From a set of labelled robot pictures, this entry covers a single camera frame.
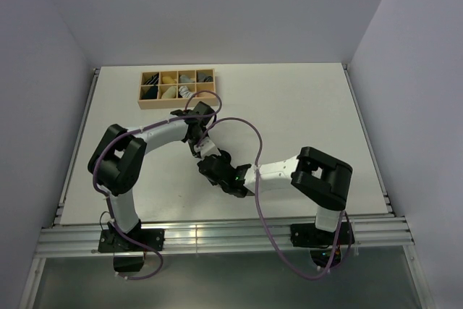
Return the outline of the wooden compartment box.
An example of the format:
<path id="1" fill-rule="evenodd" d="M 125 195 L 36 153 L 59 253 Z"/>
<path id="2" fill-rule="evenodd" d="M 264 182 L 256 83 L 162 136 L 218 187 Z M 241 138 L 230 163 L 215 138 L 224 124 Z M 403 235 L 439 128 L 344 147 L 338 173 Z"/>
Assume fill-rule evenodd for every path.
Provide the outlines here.
<path id="1" fill-rule="evenodd" d="M 142 72 L 138 93 L 141 109 L 183 109 L 199 101 L 217 106 L 213 68 Z"/>

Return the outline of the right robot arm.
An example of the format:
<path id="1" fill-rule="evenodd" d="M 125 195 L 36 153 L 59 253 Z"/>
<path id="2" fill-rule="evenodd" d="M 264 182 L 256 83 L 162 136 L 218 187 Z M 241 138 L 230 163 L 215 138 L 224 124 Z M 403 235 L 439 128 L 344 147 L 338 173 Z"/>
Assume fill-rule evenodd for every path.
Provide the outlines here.
<path id="1" fill-rule="evenodd" d="M 237 198 L 273 190 L 295 189 L 316 204 L 314 238 L 330 243 L 338 234 L 338 221 L 347 205 L 353 168 L 346 162 L 312 147 L 303 147 L 287 160 L 260 166 L 234 167 L 231 156 L 220 151 L 197 163 L 212 185 Z"/>

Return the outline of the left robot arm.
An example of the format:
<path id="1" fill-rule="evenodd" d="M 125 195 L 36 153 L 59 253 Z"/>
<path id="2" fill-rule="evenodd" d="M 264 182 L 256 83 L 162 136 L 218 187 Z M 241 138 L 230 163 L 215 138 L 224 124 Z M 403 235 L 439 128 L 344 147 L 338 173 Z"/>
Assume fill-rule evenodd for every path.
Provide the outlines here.
<path id="1" fill-rule="evenodd" d="M 123 250 L 145 242 L 141 220 L 135 210 L 133 187 L 140 176 L 145 155 L 166 144 L 182 141 L 193 147 L 209 123 L 208 117 L 172 117 L 155 124 L 127 129 L 113 124 L 105 131 L 88 163 L 93 186 L 105 196 L 115 234 Z"/>

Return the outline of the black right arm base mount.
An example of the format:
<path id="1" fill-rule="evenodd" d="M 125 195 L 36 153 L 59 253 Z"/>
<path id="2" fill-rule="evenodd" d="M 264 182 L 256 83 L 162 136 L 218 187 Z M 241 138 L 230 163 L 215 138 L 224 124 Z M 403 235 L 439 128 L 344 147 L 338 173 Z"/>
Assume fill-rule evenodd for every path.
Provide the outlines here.
<path id="1" fill-rule="evenodd" d="M 332 246 L 334 232 L 327 232 L 315 228 L 314 223 L 291 224 L 290 240 L 293 247 L 318 248 L 323 249 Z M 353 244 L 355 238 L 347 222 L 341 223 L 338 237 L 339 245 Z"/>

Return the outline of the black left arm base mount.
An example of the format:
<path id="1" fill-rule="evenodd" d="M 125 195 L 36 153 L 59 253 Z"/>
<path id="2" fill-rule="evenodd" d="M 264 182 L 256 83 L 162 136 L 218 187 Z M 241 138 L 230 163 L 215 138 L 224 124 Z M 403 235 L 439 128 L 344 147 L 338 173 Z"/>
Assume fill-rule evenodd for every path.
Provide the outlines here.
<path id="1" fill-rule="evenodd" d="M 120 233 L 113 229 L 105 229 L 101 232 L 98 243 L 99 253 L 126 253 L 141 252 L 146 245 L 154 250 L 162 251 L 165 237 L 164 229 L 141 229 L 138 235 L 131 235 L 130 238 L 137 241 L 137 244 L 123 238 Z"/>

